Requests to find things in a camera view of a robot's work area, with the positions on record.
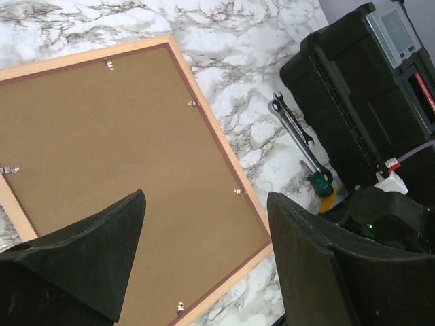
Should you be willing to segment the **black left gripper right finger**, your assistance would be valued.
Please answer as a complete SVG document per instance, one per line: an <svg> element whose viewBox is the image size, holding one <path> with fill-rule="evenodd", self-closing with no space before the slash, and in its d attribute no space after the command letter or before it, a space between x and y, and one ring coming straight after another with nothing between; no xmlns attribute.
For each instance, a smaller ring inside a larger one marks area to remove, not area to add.
<svg viewBox="0 0 435 326"><path fill-rule="evenodd" d="M288 325L433 325L434 256L362 238L271 192Z"/></svg>

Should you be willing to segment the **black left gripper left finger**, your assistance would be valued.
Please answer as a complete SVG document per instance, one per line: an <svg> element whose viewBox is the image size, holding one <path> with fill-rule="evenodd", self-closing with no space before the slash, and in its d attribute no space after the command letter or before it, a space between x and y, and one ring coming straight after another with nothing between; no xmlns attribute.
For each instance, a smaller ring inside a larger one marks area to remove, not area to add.
<svg viewBox="0 0 435 326"><path fill-rule="evenodd" d="M145 217L141 190L1 253L2 325L114 325Z"/></svg>

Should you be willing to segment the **pink picture frame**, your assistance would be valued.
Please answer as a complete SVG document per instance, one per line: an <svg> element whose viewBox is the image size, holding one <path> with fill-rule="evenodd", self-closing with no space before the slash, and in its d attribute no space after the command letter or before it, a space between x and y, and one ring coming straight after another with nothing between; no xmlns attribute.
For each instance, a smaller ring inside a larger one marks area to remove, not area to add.
<svg viewBox="0 0 435 326"><path fill-rule="evenodd" d="M141 189L121 325L191 325L272 251L266 212L175 38L1 71L1 204L22 240Z"/></svg>

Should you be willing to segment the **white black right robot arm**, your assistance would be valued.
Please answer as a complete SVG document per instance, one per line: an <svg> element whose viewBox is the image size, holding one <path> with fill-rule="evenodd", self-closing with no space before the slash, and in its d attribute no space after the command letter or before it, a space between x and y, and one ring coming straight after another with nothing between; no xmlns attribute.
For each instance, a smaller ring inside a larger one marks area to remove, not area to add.
<svg viewBox="0 0 435 326"><path fill-rule="evenodd" d="M434 206L374 186L355 188L335 207L318 214L358 236L397 249L434 254Z"/></svg>

